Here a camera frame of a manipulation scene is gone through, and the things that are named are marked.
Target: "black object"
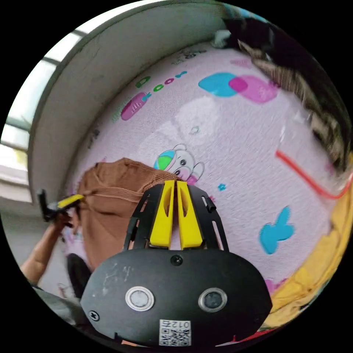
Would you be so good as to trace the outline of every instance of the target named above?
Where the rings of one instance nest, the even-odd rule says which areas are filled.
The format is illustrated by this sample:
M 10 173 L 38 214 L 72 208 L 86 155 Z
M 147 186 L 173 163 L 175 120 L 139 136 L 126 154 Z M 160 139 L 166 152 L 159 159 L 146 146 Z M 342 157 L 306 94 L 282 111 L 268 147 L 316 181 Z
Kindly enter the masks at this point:
M 182 265 L 174 266 L 171 255 L 180 253 Z M 133 287 L 151 291 L 151 309 L 136 311 L 128 306 L 125 295 Z M 226 293 L 223 309 L 207 312 L 200 308 L 199 297 L 208 288 Z M 192 346 L 215 346 L 232 341 L 234 335 L 242 340 L 260 328 L 272 308 L 258 270 L 245 259 L 216 249 L 137 249 L 114 255 L 91 275 L 81 305 L 86 315 L 91 310 L 98 313 L 100 320 L 91 321 L 98 332 L 143 346 L 170 344 L 173 334 L 175 345 L 180 345 L 179 335 L 189 332 L 190 341 L 185 343 Z M 160 337 L 160 320 L 166 321 L 165 329 L 179 328 L 188 321 L 190 326 Z
M 58 208 L 57 202 L 52 202 L 48 205 L 47 196 L 45 190 L 41 189 L 37 192 L 38 202 L 40 210 L 42 211 L 43 219 L 46 222 L 50 222 L 56 218 L 59 213 L 65 213 L 68 209 L 72 207 L 78 207 L 80 200 L 77 200 L 73 203 L 68 204 L 66 207 Z M 67 227 L 72 228 L 71 223 L 66 223 Z
M 271 298 L 259 271 L 228 251 L 207 193 L 188 187 L 203 239 L 200 248 L 149 248 L 162 190 L 163 185 L 156 185 L 143 195 L 124 251 L 92 273 L 81 299 L 88 318 L 91 312 L 99 315 L 91 324 L 111 339 L 149 347 L 206 347 L 251 336 L 270 313 Z M 213 221 L 225 250 L 219 249 Z
M 255 18 L 223 21 L 231 33 L 225 48 L 240 50 L 240 40 L 253 49 L 261 49 L 274 64 L 298 71 L 303 76 L 322 110 L 331 113 L 339 125 L 345 147 L 345 160 L 337 164 L 341 164 L 345 170 L 353 144 L 352 122 L 343 100 L 321 65 L 294 38 L 271 23 Z
M 67 257 L 67 272 L 69 274 L 75 297 L 81 299 L 92 274 L 90 269 L 84 260 L 78 255 L 69 254 Z

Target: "qr code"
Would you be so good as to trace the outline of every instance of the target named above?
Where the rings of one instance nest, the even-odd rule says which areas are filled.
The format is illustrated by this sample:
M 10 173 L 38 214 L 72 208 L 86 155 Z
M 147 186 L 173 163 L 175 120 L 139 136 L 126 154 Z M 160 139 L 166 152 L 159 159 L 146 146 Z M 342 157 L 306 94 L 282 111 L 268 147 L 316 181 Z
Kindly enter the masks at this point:
M 191 346 L 190 321 L 159 320 L 160 346 Z

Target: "white wall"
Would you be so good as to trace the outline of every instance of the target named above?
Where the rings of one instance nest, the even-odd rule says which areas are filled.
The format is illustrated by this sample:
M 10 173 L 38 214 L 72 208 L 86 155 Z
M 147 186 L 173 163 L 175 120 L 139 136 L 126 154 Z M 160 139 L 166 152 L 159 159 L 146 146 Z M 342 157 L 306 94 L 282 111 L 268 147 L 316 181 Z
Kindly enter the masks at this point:
M 96 117 L 136 75 L 224 29 L 225 8 L 211 0 L 146 3 L 85 36 L 57 66 L 38 104 L 28 147 L 33 202 L 60 196 L 75 151 Z
M 28 258 L 36 243 L 41 239 L 48 223 L 38 217 L 24 217 L 7 214 L 1 211 L 1 222 L 10 249 L 20 266 Z M 65 268 L 65 257 L 60 240 L 56 244 L 48 268 L 39 282 L 39 286 L 47 292 L 60 295 L 57 284 L 69 285 Z

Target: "red cord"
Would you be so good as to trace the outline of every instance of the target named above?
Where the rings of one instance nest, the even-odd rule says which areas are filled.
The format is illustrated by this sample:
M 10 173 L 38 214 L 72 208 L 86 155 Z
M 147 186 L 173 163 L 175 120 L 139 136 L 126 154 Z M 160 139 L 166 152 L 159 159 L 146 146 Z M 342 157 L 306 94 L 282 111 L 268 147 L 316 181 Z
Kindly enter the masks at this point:
M 276 151 L 276 157 L 283 160 L 290 168 L 292 168 L 295 172 L 297 172 L 319 195 L 326 197 L 331 200 L 337 200 L 341 198 L 350 188 L 352 184 L 353 178 L 351 177 L 348 180 L 345 188 L 338 195 L 333 195 L 327 192 L 324 188 L 322 188 L 319 184 L 317 184 L 309 175 L 307 175 L 294 161 L 292 161 L 285 153 L 280 150 Z

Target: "yellow towel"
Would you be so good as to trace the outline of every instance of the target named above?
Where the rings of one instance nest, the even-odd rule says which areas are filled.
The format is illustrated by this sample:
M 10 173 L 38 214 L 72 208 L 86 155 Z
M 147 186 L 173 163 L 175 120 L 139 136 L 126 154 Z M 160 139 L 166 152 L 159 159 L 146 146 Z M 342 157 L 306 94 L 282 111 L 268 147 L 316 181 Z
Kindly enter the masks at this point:
M 346 250 L 353 224 L 353 185 L 331 215 L 331 231 L 323 235 L 303 265 L 271 296 L 273 308 L 261 329 L 294 319 L 332 278 Z

